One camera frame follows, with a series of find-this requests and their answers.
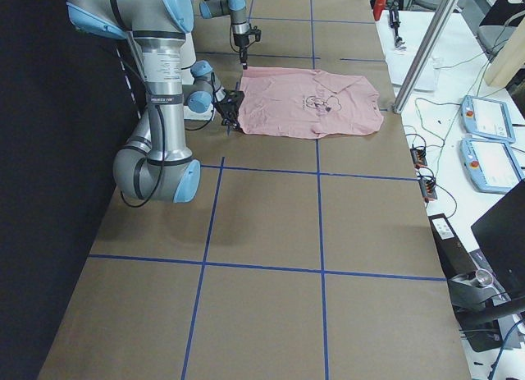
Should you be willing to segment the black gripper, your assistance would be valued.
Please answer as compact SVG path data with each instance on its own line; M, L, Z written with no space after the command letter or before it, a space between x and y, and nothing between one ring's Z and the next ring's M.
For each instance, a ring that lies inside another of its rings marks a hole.
M252 43L257 43L262 38L262 31L252 25L232 25L233 50L240 53L240 62L244 70L248 69L248 54L245 52Z
M244 101L244 92L241 90L225 89L224 97L214 101L213 106L221 115L221 124L233 130L242 130L238 121L239 110Z

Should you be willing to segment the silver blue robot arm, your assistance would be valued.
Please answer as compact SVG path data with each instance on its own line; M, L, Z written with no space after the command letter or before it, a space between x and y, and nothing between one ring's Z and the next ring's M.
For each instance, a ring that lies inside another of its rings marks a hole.
M199 160L185 141L185 112L219 113L239 128L241 90L225 89L206 61L192 51L191 0L67 0L71 23L85 33L126 39L135 48L147 108L118 151L113 176L132 208L151 200L191 201L199 186Z
M249 22L246 0L203 0L199 10L204 19L230 17L230 46L238 54L242 69L247 70L248 50L252 44L261 41L262 31Z

